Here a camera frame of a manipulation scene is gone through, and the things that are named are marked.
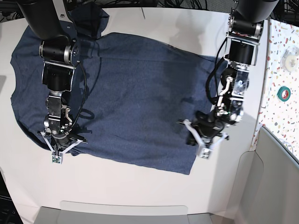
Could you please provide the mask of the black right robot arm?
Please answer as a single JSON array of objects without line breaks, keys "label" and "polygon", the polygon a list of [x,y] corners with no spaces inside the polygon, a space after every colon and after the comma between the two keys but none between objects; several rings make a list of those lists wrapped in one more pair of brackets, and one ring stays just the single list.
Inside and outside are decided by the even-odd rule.
[{"label": "black right robot arm", "polygon": [[65,92],[72,90],[79,63],[80,44],[75,22],[65,0],[19,0],[17,4],[31,30],[41,39],[42,84],[50,91],[46,99],[45,128],[39,134],[52,152],[66,152],[80,142],[70,136],[74,122],[70,117],[71,108],[64,99]]}]

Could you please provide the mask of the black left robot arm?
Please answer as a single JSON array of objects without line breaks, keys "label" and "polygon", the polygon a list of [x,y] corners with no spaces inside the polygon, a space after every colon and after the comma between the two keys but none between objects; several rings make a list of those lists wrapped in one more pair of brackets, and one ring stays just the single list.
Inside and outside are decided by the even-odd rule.
[{"label": "black left robot arm", "polygon": [[277,4],[276,0],[239,0],[231,10],[222,43],[227,53],[216,58],[205,84],[206,96],[214,108],[209,114],[197,111],[193,121],[181,121],[189,131],[187,145],[211,149],[214,137],[228,140],[223,129],[242,120],[244,93],[249,86],[248,67],[257,62],[264,20]]}]

